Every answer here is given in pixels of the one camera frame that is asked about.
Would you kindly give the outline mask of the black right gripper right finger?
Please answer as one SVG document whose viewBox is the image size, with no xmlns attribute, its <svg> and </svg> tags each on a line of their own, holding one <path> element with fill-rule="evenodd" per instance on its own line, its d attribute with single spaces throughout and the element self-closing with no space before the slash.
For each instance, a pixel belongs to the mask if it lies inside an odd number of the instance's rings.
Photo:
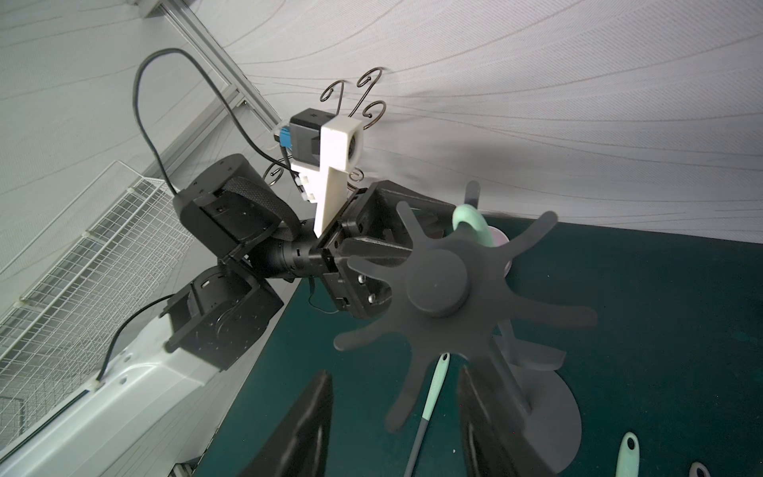
<svg viewBox="0 0 763 477">
<path fill-rule="evenodd" d="M 472 365 L 457 382 L 461 442 L 469 476 L 552 476 L 554 471 L 524 436 L 525 419 L 505 405 Z"/>
</svg>

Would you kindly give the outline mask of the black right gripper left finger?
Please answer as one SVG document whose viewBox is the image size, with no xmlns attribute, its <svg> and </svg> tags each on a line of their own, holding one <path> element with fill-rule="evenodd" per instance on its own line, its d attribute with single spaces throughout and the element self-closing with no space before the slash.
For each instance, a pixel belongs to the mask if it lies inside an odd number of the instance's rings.
<svg viewBox="0 0 763 477">
<path fill-rule="evenodd" d="M 333 403 L 332 377 L 319 371 L 238 476 L 325 476 Z"/>
</svg>

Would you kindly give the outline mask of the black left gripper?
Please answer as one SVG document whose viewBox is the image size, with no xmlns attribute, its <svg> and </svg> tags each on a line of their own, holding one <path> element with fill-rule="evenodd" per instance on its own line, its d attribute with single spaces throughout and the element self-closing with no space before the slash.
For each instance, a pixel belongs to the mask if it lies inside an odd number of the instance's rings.
<svg viewBox="0 0 763 477">
<path fill-rule="evenodd" d="M 348 260 L 359 256 L 392 268 L 411 254 L 411 236 L 397 214 L 400 202 L 409 204 L 429 238 L 449 232 L 454 205 L 380 181 L 357 191 L 318 242 L 317 250 L 325 252 L 329 268 L 322 280 L 337 308 L 356 318 L 372 319 L 385 312 L 391 288 L 351 270 Z"/>
</svg>

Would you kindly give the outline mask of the grey utensil mint handle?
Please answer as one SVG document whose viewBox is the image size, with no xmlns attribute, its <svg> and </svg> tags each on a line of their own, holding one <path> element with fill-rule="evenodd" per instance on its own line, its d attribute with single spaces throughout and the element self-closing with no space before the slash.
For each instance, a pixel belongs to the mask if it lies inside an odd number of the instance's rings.
<svg viewBox="0 0 763 477">
<path fill-rule="evenodd" d="M 450 365 L 450 354 L 449 353 L 442 354 L 437 361 L 437 365 L 435 367 L 435 370 L 430 382 L 430 386 L 426 396 L 426 401 L 425 401 L 424 408 L 421 414 L 421 419 L 419 422 L 419 427 L 417 429 L 417 433 L 415 435 L 415 439 L 411 447 L 411 454 L 409 455 L 409 461 L 407 461 L 407 467 L 405 467 L 405 474 L 403 474 L 404 477 L 413 476 L 415 465 L 417 463 L 417 458 L 419 456 L 419 453 L 420 453 L 420 450 L 426 435 L 427 427 L 429 426 L 430 419 L 432 417 L 436 403 L 440 396 L 445 378 L 447 376 L 449 365 Z"/>
</svg>

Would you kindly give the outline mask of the grey turner mint handle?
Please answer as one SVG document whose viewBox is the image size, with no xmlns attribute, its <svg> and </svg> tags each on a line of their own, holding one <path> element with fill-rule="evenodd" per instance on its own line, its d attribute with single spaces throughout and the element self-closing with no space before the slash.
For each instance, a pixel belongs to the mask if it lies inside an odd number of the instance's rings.
<svg viewBox="0 0 763 477">
<path fill-rule="evenodd" d="M 453 231 L 456 231 L 461 225 L 468 226 L 476 234 L 476 240 L 481 246 L 494 248 L 495 242 L 490 226 L 474 206 L 461 204 L 454 209 L 452 214 Z"/>
</svg>

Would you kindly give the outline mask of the grey spatula mint handle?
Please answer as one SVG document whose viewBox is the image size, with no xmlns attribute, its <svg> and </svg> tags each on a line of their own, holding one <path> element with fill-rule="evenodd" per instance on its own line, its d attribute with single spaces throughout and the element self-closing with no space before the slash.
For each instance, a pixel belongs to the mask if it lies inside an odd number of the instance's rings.
<svg viewBox="0 0 763 477">
<path fill-rule="evenodd" d="M 640 470 L 640 443 L 637 435 L 628 431 L 623 435 L 618 450 L 615 477 L 638 477 Z"/>
</svg>

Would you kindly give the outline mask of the beige spatula grey handle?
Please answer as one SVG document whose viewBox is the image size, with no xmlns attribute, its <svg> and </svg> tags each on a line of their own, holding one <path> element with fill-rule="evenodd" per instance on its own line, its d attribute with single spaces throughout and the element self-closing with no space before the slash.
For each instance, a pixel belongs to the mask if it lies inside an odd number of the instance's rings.
<svg viewBox="0 0 763 477">
<path fill-rule="evenodd" d="M 689 477 L 711 477 L 709 469 L 701 462 L 695 461 L 689 467 Z"/>
</svg>

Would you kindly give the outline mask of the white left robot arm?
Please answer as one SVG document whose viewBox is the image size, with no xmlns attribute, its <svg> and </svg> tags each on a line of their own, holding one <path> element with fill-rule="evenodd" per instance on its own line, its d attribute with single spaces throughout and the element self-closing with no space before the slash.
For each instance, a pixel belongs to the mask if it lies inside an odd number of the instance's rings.
<svg viewBox="0 0 763 477">
<path fill-rule="evenodd" d="M 360 319 L 387 309 L 389 286 L 349 268 L 351 256 L 399 264 L 411 238 L 397 214 L 407 203 L 440 238 L 451 204 L 380 181 L 342 193 L 318 233 L 239 154 L 199 175 L 173 200 L 183 227 L 217 263 L 164 300 L 123 350 L 109 349 L 97 374 L 26 431 L 1 458 L 5 476 L 99 476 L 185 397 L 230 369 L 283 306 L 276 279 L 322 282 L 335 308 Z"/>
</svg>

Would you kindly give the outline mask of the grey utensil rack stand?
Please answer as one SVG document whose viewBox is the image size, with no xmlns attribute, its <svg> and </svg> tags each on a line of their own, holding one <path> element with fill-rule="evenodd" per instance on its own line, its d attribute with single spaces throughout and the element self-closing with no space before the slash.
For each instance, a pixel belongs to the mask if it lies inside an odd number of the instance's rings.
<svg viewBox="0 0 763 477">
<path fill-rule="evenodd" d="M 348 266 L 391 288 L 391 305 L 369 325 L 336 337 L 340 351 L 367 346 L 399 334 L 411 347 L 411 363 L 385 428 L 400 430 L 424 384 L 429 365 L 442 354 L 458 355 L 476 367 L 525 419 L 524 436 L 554 475 L 568 468 L 580 448 L 579 407 L 558 369 L 564 352 L 517 339 L 515 320 L 556 327 L 587 328 L 597 322 L 585 306 L 554 305 L 516 294 L 507 284 L 506 266 L 535 246 L 556 225 L 546 212 L 522 234 L 494 248 L 481 246 L 466 225 L 444 238 L 429 238 L 409 204 L 397 214 L 412 239 L 409 257 L 399 266 L 381 266 L 353 256 Z"/>
</svg>

